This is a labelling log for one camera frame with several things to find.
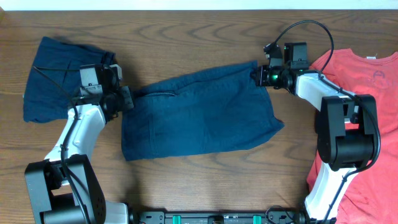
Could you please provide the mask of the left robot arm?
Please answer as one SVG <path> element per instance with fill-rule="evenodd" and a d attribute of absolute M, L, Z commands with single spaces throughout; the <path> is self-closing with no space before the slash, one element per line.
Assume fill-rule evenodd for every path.
<path fill-rule="evenodd" d="M 128 87 L 119 84 L 119 65 L 80 67 L 80 94 L 63 94 L 70 104 L 67 123 L 44 160 L 28 164 L 24 177 L 35 223 L 132 223 L 126 203 L 105 199 L 91 166 L 100 132 L 131 109 Z"/>

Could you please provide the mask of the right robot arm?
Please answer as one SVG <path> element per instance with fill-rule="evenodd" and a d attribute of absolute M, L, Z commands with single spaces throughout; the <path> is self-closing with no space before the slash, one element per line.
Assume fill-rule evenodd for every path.
<path fill-rule="evenodd" d="M 269 223 L 335 223 L 338 206 L 350 183 L 377 161 L 381 134 L 376 100 L 356 95 L 329 81 L 318 70 L 310 70 L 305 42 L 275 42 L 264 47 L 268 59 L 252 73 L 257 86 L 285 89 L 306 100 L 318 111 L 315 122 L 320 171 L 304 208 L 299 212 L 280 206 L 268 209 Z"/>

